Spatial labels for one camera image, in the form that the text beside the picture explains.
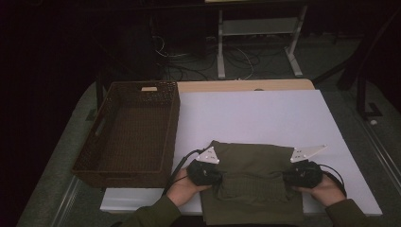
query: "white board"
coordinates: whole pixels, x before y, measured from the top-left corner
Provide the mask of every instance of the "white board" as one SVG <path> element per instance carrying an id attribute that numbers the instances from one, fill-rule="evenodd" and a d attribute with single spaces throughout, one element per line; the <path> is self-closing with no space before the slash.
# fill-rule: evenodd
<path id="1" fill-rule="evenodd" d="M 174 166 L 184 155 L 206 148 L 212 140 L 295 148 L 327 145 L 325 151 L 310 160 L 335 168 L 344 179 L 348 197 L 354 199 L 365 214 L 382 214 L 320 91 L 181 93 L 180 99 Z M 134 211 L 155 203 L 162 191 L 108 188 L 100 209 Z M 200 215 L 199 195 L 180 209 L 186 214 Z M 324 210 L 304 194 L 304 212 L 320 214 Z"/>

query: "hand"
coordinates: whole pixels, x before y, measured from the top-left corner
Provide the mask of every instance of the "hand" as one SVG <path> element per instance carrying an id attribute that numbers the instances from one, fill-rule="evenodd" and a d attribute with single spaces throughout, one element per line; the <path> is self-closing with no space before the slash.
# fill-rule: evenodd
<path id="1" fill-rule="evenodd" d="M 196 186 L 192 183 L 187 177 L 186 168 L 178 172 L 175 181 L 177 182 L 171 185 L 166 194 L 177 207 L 189 202 L 198 192 L 211 187 L 211 185 Z"/>
<path id="2" fill-rule="evenodd" d="M 339 201 L 346 200 L 341 190 L 329 177 L 323 174 L 322 181 L 314 188 L 293 187 L 294 190 L 307 192 L 323 206 L 330 206 Z"/>

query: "brown woven basket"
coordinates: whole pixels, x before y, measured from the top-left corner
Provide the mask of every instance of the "brown woven basket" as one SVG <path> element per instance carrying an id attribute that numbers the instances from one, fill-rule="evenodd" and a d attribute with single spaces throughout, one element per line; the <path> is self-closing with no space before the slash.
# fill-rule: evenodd
<path id="1" fill-rule="evenodd" d="M 176 82 L 115 82 L 72 172 L 92 187 L 165 187 L 180 112 Z"/>

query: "folded cloth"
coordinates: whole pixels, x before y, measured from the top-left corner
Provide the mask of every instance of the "folded cloth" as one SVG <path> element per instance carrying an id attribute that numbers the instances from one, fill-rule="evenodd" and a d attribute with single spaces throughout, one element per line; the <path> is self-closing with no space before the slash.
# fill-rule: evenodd
<path id="1" fill-rule="evenodd" d="M 200 193 L 203 218 L 218 224 L 300 224 L 302 195 L 285 185 L 294 148 L 213 141 L 223 173 L 220 184 Z"/>

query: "wire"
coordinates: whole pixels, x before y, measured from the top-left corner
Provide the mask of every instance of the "wire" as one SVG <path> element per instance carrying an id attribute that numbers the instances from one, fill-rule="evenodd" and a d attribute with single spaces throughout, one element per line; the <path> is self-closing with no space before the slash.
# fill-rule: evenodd
<path id="1" fill-rule="evenodd" d="M 201 154 L 205 151 L 205 149 L 195 149 L 192 150 L 191 152 L 189 152 L 187 155 L 185 155 L 181 161 L 177 164 L 177 167 L 174 169 L 174 172 L 171 174 L 171 176 L 168 178 L 165 190 L 162 193 L 162 196 L 165 195 L 168 191 L 168 189 L 170 189 L 171 185 L 173 185 L 176 181 L 175 178 L 177 177 L 178 172 L 180 171 L 180 169 L 183 167 L 183 165 L 185 164 L 186 160 L 189 158 L 189 156 L 191 156 L 194 153 L 198 153 Z"/>
<path id="2" fill-rule="evenodd" d="M 246 77 L 246 78 L 244 78 L 243 80 L 247 80 L 247 79 L 249 79 L 251 76 L 253 76 L 253 72 L 254 72 L 254 70 L 253 70 L 253 64 L 251 63 L 251 61 L 250 61 L 250 59 L 248 58 L 248 55 L 246 55 L 242 50 L 240 50 L 239 48 L 236 48 L 236 47 L 234 47 L 236 50 L 238 50 L 239 52 L 241 52 L 244 56 L 245 56 L 245 58 L 247 59 L 247 61 L 248 61 L 248 63 L 250 64 L 250 67 L 251 67 L 251 73 Z"/>
<path id="3" fill-rule="evenodd" d="M 182 179 L 184 179 L 184 178 L 186 178 L 186 177 L 188 177 L 188 175 L 186 175 L 186 176 L 184 176 L 184 177 L 181 177 L 180 179 L 175 180 L 175 181 L 173 182 L 173 184 L 176 183 L 176 182 L 178 182 L 178 181 L 180 181 L 180 180 L 182 180 Z"/>
<path id="4" fill-rule="evenodd" d="M 179 54 L 179 55 L 169 55 L 168 53 L 163 54 L 163 53 L 162 53 L 162 50 L 165 48 L 165 45 L 166 45 L 165 40 L 164 40 L 162 37 L 156 36 L 156 35 L 153 36 L 153 38 L 157 38 L 157 39 L 159 39 L 159 40 L 162 41 L 162 47 L 161 47 L 159 50 L 155 50 L 156 53 L 158 53 L 158 54 L 159 54 L 160 56 L 162 56 L 162 57 L 165 57 L 165 58 L 179 58 L 179 57 L 184 57 L 184 56 L 188 56 L 188 55 L 189 55 L 188 53 L 186 53 L 186 54 Z"/>
<path id="5" fill-rule="evenodd" d="M 330 167 L 330 166 L 326 166 L 326 165 L 319 165 L 319 166 L 324 166 L 324 167 L 330 168 L 331 170 L 335 171 L 335 172 L 337 173 L 337 175 L 339 175 L 339 177 L 340 177 L 340 179 L 341 179 L 341 184 L 342 184 L 342 186 L 345 186 L 344 180 L 342 179 L 341 175 L 338 173 L 338 171 L 337 171 L 336 169 L 334 169 L 334 168 L 332 168 L 332 167 Z"/>

